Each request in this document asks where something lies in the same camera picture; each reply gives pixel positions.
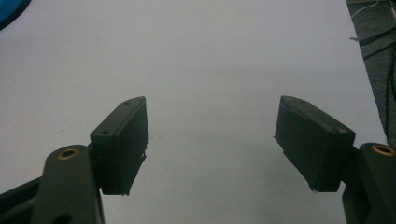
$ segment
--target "white table surface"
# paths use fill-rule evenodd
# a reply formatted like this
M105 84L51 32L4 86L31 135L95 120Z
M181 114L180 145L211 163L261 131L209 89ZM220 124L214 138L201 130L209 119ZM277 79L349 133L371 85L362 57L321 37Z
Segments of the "white table surface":
M0 32L0 192L144 95L148 158L107 223L345 223L344 187L310 191L273 135L286 94L385 143L353 36L345 0L34 0Z

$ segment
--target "white wire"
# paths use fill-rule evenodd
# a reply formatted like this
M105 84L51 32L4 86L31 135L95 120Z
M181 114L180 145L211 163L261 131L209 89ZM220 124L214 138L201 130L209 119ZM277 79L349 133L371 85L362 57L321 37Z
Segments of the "white wire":
M378 5L378 3L379 3L379 0L376 0L376 3L374 3L373 5L370 5L370 6L368 6L368 7L363 7L363 8L361 8L361 9L359 9L357 12L355 12L350 18L353 18L354 16L356 16L358 13L360 13L361 11L363 11L364 9L366 9L366 8L369 8L369 7L375 7L376 5Z

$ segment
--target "screw hole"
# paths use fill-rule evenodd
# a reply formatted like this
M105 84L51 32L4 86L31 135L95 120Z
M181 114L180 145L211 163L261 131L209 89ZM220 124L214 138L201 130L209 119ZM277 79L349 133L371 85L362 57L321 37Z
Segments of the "screw hole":
M62 153L62 156L63 157L69 157L69 156L72 156L73 154L75 154L76 152L75 151L73 151L73 150L66 150L66 151L64 151L63 153Z
M373 146L373 150L384 155L384 156L396 156L396 152L390 147Z
M78 149L68 148L58 154L58 159L61 161L71 159L79 153Z
M72 220L72 216L70 214L63 214L55 218L52 224L68 224Z

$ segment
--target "black cable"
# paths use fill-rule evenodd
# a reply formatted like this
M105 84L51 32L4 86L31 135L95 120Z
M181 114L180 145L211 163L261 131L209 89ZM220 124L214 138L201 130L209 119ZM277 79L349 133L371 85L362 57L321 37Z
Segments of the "black cable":
M396 41L394 41L394 42L392 42L392 43L386 45L386 46L385 46L384 48L382 48L382 49L378 49L378 50L374 51L373 53L364 56L364 57L363 57L363 60L366 60L366 59L368 59L368 58L371 58L371 57L375 56L375 55L378 54L378 53L381 53L382 51L384 51L384 50L386 50L386 49L392 47L394 44L396 44Z
M390 53L390 65L387 76L387 87L385 90L385 135L389 139L389 87L392 91L393 100L396 103L396 83L394 81L394 69L396 63L396 44L393 45Z
M393 28L391 28L391 29L389 29L389 30L387 30L387 31L385 31L383 33L380 33L378 35L373 35L373 36L370 36L368 38L365 38L365 39L359 41L359 44L360 44L360 46L368 45L370 43L373 43L377 39L379 39L381 37L384 37L385 35L391 34L394 31L396 31L396 27L393 27Z

